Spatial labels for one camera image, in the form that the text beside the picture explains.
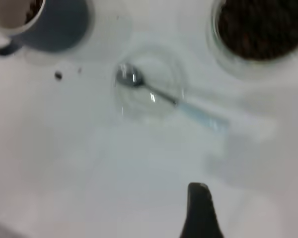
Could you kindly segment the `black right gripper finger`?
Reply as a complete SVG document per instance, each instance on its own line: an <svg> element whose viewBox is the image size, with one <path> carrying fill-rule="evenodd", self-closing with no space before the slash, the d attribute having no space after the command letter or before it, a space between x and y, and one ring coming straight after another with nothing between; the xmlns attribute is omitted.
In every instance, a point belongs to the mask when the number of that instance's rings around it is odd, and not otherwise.
<svg viewBox="0 0 298 238"><path fill-rule="evenodd" d="M187 213L180 235L182 238L223 238L213 199L208 186L191 182L188 185Z"/></svg>

